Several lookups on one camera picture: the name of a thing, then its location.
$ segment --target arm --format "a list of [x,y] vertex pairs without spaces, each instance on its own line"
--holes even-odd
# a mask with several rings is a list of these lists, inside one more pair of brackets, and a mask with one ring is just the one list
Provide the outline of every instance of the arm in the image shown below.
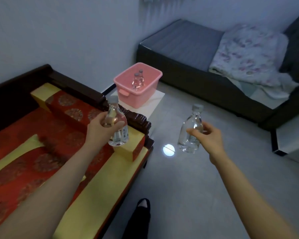
[[103,112],[91,121],[82,148],[0,225],[0,239],[52,237],[92,159],[124,125],[104,128],[100,123],[105,116]]
[[207,130],[204,134],[195,129],[187,132],[195,136],[209,153],[250,238],[299,238],[227,156],[220,130],[205,122],[203,126]]

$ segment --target hand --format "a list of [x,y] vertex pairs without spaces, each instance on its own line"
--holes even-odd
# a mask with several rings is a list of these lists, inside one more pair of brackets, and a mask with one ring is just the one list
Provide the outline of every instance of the hand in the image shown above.
[[204,149],[209,153],[211,162],[215,164],[214,158],[225,153],[222,133],[218,128],[207,122],[202,122],[202,124],[204,128],[203,133],[194,128],[188,128],[186,132],[200,141]]
[[96,149],[99,150],[103,147],[113,136],[114,132],[120,130],[125,122],[119,121],[114,124],[112,127],[105,128],[102,126],[104,123],[104,119],[107,115],[107,112],[102,112],[94,118],[90,124],[88,124],[88,129],[86,133],[86,139],[84,143],[84,147],[87,149]]

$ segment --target forearm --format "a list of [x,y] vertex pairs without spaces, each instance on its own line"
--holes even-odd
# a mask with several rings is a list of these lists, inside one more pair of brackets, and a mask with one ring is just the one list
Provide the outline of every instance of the forearm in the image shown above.
[[51,238],[99,150],[92,152],[83,146],[4,221],[0,239]]
[[216,168],[250,238],[299,238],[225,153],[215,160]]

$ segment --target gray mattress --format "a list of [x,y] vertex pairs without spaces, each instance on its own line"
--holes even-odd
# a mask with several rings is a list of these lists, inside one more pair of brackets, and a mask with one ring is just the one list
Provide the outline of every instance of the gray mattress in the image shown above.
[[172,60],[207,72],[223,34],[180,19],[140,44]]

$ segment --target bottle cap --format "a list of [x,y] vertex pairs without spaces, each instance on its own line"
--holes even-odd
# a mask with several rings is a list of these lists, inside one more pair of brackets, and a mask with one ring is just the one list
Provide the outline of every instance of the bottle cap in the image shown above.
[[194,104],[192,107],[193,112],[202,112],[204,109],[204,106],[201,104]]
[[119,97],[118,96],[109,96],[107,98],[107,102],[108,102],[108,104],[119,103]]

